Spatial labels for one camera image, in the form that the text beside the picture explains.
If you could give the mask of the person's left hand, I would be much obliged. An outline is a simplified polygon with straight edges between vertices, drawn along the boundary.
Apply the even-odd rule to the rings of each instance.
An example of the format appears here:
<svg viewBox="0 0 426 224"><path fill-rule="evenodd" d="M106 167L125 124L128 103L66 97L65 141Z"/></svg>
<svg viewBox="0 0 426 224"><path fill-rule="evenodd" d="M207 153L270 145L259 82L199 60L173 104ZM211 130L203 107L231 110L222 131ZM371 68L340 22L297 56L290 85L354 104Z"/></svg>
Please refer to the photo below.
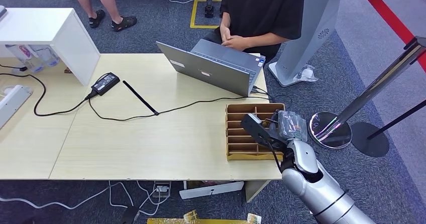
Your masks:
<svg viewBox="0 0 426 224"><path fill-rule="evenodd" d="M222 43L222 46L233 48L239 51L244 51L250 48L249 38L241 36L230 36L227 40Z"/></svg>

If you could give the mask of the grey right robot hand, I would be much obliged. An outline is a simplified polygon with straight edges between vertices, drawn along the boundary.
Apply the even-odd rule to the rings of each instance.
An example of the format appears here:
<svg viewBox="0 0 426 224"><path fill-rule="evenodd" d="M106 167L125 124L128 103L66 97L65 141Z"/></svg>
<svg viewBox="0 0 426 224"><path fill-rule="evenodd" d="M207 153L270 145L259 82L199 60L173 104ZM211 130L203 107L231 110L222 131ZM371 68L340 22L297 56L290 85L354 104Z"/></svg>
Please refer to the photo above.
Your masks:
<svg viewBox="0 0 426 224"><path fill-rule="evenodd" d="M293 111L276 110L271 117L270 129L282 139L307 141L306 120Z"/></svg>

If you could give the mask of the person's right hand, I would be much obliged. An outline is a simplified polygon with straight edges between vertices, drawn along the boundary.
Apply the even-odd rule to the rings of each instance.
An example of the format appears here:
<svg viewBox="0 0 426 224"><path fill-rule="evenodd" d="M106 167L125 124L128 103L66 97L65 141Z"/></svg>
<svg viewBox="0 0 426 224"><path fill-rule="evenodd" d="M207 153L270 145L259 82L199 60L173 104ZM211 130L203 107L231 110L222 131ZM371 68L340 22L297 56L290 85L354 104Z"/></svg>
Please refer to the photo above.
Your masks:
<svg viewBox="0 0 426 224"><path fill-rule="evenodd" d="M222 43L231 39L231 33L230 33L229 27L221 24L219 29L220 29L220 35L221 35L221 38L222 38Z"/></svg>

